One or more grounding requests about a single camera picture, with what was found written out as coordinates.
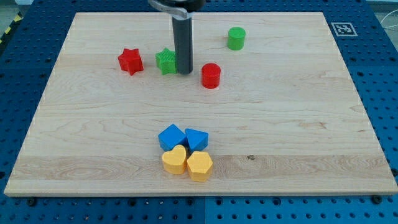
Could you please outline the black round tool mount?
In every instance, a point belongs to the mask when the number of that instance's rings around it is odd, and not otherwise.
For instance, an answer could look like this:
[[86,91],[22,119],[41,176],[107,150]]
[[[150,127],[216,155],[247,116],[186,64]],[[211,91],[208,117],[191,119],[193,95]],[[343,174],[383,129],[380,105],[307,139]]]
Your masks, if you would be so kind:
[[189,19],[206,3],[205,0],[148,0],[154,9],[170,14],[175,19]]

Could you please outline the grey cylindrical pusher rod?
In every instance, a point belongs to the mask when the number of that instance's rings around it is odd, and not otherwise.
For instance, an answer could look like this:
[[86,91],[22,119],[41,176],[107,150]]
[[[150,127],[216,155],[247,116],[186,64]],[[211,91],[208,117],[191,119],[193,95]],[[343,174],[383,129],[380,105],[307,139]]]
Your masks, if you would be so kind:
[[172,17],[175,63],[178,73],[187,75],[193,71],[192,19]]

